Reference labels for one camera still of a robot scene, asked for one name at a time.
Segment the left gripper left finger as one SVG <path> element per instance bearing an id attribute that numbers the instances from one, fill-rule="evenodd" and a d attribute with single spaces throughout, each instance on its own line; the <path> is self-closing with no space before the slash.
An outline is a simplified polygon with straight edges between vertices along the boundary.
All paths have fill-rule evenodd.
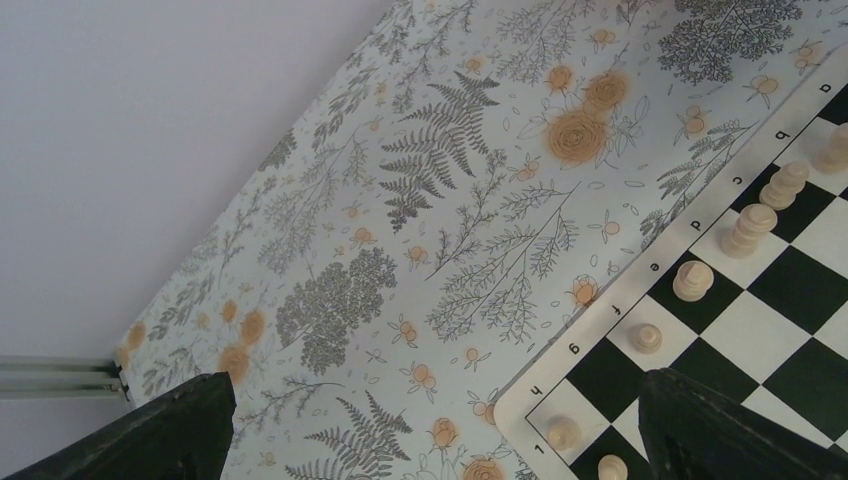
<path id="1" fill-rule="evenodd" d="M 10 479 L 219 479 L 234 433 L 229 374 L 198 375 Z"/>

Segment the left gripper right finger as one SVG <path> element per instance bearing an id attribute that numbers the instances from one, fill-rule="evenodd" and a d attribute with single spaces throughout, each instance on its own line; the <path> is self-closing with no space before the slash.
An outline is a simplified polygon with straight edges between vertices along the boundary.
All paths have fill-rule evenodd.
<path id="1" fill-rule="evenodd" d="M 648 371 L 638 429 L 654 479 L 845 479 L 828 450 L 671 369 Z"/>

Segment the light pawn chess piece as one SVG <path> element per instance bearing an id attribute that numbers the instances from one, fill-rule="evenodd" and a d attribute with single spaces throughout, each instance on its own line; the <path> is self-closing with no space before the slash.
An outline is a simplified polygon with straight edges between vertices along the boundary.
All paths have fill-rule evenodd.
<path id="1" fill-rule="evenodd" d="M 605 455 L 597 464 L 597 478 L 599 480 L 626 480 L 628 478 L 627 464 L 617 455 Z"/>

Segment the light wooden chess piece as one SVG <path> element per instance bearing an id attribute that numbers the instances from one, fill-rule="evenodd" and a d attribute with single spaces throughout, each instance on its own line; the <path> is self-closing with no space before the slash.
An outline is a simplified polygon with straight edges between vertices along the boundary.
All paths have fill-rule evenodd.
<path id="1" fill-rule="evenodd" d="M 698 260 L 684 262 L 672 281 L 675 296 L 684 302 L 701 300 L 714 283 L 714 272 L 706 263 Z"/>

